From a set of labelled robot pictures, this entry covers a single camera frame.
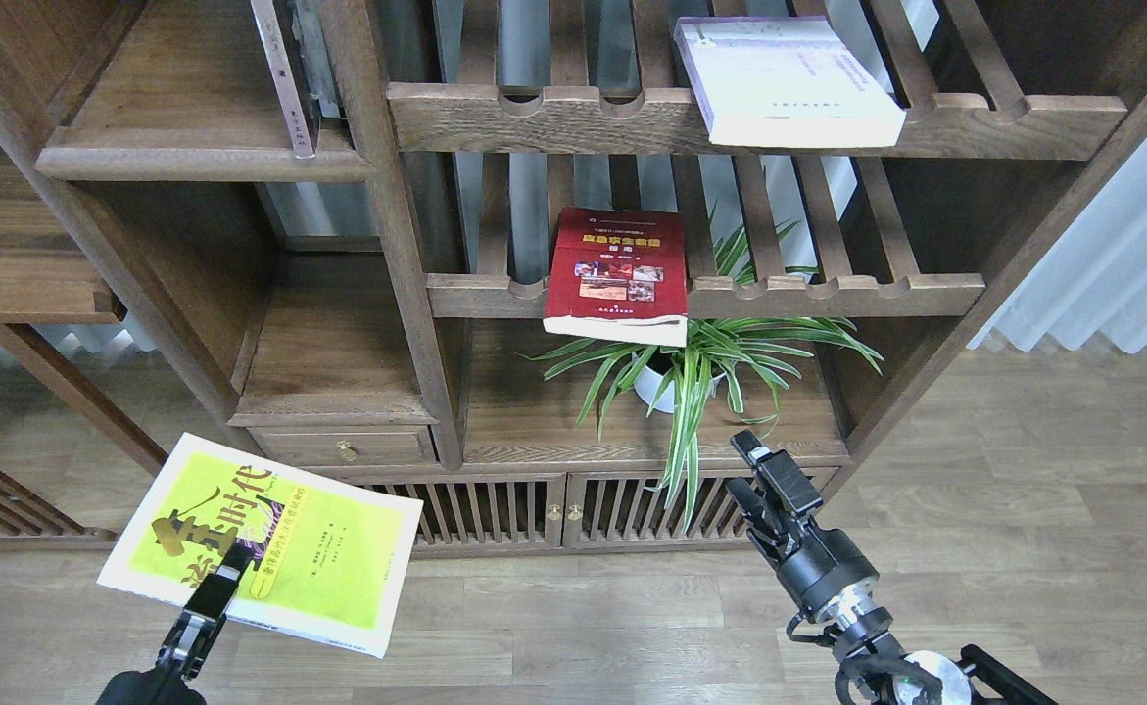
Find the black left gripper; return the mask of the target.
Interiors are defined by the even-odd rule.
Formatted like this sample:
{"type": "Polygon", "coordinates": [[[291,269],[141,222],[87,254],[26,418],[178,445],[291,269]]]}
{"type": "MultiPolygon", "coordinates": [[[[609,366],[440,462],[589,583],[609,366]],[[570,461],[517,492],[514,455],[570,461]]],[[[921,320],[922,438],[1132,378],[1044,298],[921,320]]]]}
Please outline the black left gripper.
{"type": "Polygon", "coordinates": [[[225,608],[252,562],[249,545],[231,545],[214,573],[192,594],[192,610],[185,608],[169,630],[153,669],[120,671],[103,688],[97,704],[205,704],[205,696],[186,682],[198,673],[214,647],[225,608]]]}

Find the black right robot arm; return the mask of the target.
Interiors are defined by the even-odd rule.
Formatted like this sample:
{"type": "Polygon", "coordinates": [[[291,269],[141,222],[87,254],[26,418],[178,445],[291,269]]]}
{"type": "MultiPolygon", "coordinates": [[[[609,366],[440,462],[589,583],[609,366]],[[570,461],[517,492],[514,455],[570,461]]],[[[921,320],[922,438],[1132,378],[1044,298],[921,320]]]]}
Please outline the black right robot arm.
{"type": "Polygon", "coordinates": [[[889,628],[892,616],[875,603],[877,570],[846,532],[824,530],[824,499],[786,451],[770,451],[749,430],[733,446],[755,473],[729,481],[747,522],[747,538],[773,567],[797,608],[788,639],[827,647],[838,660],[841,704],[850,688],[872,704],[1051,704],[1050,696],[976,645],[959,660],[927,650],[906,652],[889,628]]]}

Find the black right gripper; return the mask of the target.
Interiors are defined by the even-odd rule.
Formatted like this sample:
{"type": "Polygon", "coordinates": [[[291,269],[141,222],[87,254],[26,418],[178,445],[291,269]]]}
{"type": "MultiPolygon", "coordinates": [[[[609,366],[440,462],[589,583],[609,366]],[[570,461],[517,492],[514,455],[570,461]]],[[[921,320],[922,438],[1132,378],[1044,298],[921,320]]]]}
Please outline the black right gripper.
{"type": "Polygon", "coordinates": [[[850,626],[877,610],[872,596],[877,571],[846,532],[818,525],[824,498],[789,453],[770,451],[752,430],[735,433],[731,445],[751,468],[756,486],[735,478],[727,491],[741,509],[748,539],[795,602],[798,619],[850,626]]]}

